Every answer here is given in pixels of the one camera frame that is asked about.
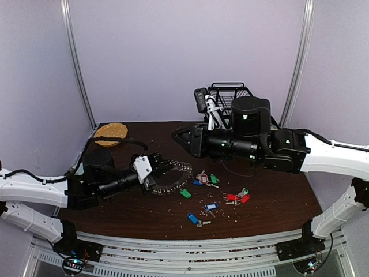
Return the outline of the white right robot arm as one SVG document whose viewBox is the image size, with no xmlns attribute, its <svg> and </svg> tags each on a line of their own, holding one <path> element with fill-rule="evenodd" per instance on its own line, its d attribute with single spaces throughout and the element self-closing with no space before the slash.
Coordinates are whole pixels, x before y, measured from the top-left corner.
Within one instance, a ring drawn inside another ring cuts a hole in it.
<svg viewBox="0 0 369 277">
<path fill-rule="evenodd" d="M 272 129 L 267 99 L 242 96 L 231 103 L 230 127 L 193 124 L 171 137 L 195 158 L 243 159 L 265 169 L 299 174 L 333 173 L 352 177 L 343 195 L 309 220 L 296 241 L 299 254 L 309 254 L 356 211 L 368 208 L 368 147 L 336 143 L 307 129 Z"/>
</svg>

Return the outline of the mixed colour key tag bunch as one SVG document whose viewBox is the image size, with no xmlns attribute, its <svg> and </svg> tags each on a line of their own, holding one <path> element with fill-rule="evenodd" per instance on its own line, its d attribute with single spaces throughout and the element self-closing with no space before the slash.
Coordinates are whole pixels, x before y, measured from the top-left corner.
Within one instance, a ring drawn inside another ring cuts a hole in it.
<svg viewBox="0 0 369 277">
<path fill-rule="evenodd" d="M 192 181 L 193 185 L 197 186 L 211 186 L 214 188 L 219 188 L 218 183 L 220 180 L 214 174 L 207 174 L 204 170 L 195 176 L 195 179 Z"/>
</svg>

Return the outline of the metal disc with key rings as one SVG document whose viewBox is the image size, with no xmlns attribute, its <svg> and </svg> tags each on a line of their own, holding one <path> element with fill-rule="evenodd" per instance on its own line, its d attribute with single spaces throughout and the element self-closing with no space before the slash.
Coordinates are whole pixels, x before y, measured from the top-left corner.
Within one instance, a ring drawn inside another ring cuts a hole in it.
<svg viewBox="0 0 369 277">
<path fill-rule="evenodd" d="M 172 161 L 171 169 L 156 180 L 152 193 L 165 195 L 183 189 L 188 180 L 193 177 L 193 167 L 190 163 Z"/>
</svg>

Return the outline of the green key tag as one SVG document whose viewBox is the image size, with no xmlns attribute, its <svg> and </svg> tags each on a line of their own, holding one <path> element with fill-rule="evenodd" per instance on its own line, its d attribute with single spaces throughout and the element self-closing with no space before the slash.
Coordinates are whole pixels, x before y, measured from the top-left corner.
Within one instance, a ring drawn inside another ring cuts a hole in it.
<svg viewBox="0 0 369 277">
<path fill-rule="evenodd" d="M 181 189 L 180 190 L 180 194 L 186 198 L 186 199 L 189 199 L 192 197 L 191 193 L 187 190 L 187 189 Z"/>
</svg>

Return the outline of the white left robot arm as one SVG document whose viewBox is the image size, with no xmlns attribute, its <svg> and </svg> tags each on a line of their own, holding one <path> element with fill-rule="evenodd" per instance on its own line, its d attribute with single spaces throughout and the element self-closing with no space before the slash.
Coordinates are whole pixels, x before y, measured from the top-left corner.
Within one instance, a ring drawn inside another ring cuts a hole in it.
<svg viewBox="0 0 369 277">
<path fill-rule="evenodd" d="M 83 250 L 73 223 L 50 218 L 27 206 L 38 203 L 71 210 L 86 210 L 121 192 L 141 188 L 154 192 L 156 181 L 175 167 L 160 153 L 134 155 L 125 169 L 115 167 L 109 149 L 96 149 L 82 158 L 82 174 L 38 177 L 26 170 L 1 169 L 1 219 L 60 246 L 70 256 Z"/>
</svg>

